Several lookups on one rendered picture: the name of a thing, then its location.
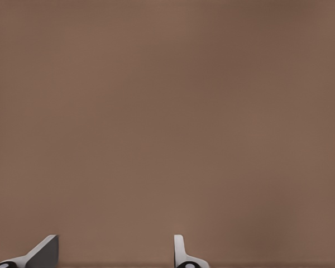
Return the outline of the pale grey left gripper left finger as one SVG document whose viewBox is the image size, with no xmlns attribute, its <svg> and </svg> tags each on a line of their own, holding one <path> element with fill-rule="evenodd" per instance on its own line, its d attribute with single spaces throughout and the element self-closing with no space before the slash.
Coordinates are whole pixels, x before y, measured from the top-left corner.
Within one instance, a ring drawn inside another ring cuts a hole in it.
<svg viewBox="0 0 335 268">
<path fill-rule="evenodd" d="M 27 254 L 0 262 L 0 268 L 56 268 L 59 262 L 59 236 L 48 235 Z"/>
</svg>

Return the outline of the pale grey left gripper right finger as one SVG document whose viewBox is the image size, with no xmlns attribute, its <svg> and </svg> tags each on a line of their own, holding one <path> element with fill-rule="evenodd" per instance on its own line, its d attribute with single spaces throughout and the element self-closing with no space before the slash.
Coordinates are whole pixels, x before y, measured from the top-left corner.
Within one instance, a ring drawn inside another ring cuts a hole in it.
<svg viewBox="0 0 335 268">
<path fill-rule="evenodd" d="M 188 255 L 185 250 L 184 237 L 174 235 L 174 268 L 210 268 L 205 260 Z"/>
</svg>

